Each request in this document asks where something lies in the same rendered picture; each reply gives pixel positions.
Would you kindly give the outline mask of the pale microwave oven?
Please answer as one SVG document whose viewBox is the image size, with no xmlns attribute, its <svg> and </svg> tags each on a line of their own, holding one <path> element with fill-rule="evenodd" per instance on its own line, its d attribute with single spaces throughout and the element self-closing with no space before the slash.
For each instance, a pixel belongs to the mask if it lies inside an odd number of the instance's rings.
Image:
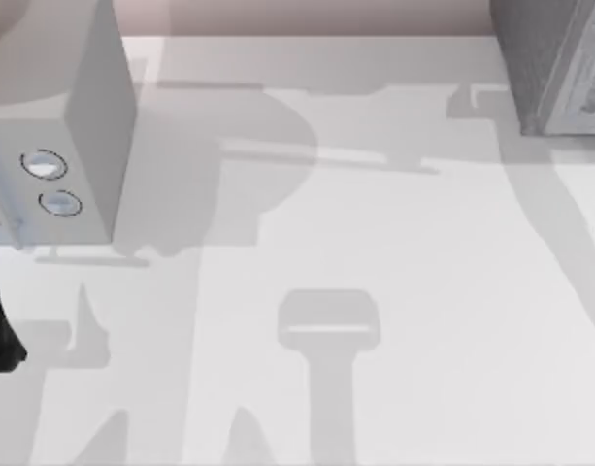
<svg viewBox="0 0 595 466">
<path fill-rule="evenodd" d="M 114 0 L 0 0 L 0 246 L 108 244 L 136 116 Z M 26 173 L 20 155 L 37 149 L 62 156 L 67 174 Z M 80 214 L 40 207 L 59 189 Z"/>
</svg>

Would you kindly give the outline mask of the small microwave knob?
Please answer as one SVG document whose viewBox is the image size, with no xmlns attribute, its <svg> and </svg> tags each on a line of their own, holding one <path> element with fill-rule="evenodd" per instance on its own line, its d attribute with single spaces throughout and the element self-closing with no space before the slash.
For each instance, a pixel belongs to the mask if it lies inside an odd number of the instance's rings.
<svg viewBox="0 0 595 466">
<path fill-rule="evenodd" d="M 77 216 L 83 210 L 82 200 L 73 192 L 63 189 L 41 193 L 38 203 L 46 213 L 57 217 Z"/>
</svg>

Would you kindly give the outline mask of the large microwave knob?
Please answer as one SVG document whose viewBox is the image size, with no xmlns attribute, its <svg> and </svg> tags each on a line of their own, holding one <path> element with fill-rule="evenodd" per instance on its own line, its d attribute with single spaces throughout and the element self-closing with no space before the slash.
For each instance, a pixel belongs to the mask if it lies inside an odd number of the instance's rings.
<svg viewBox="0 0 595 466">
<path fill-rule="evenodd" d="M 19 161 L 26 173 L 39 180 L 55 181 L 68 172 L 65 159 L 51 150 L 37 149 L 22 153 Z"/>
</svg>

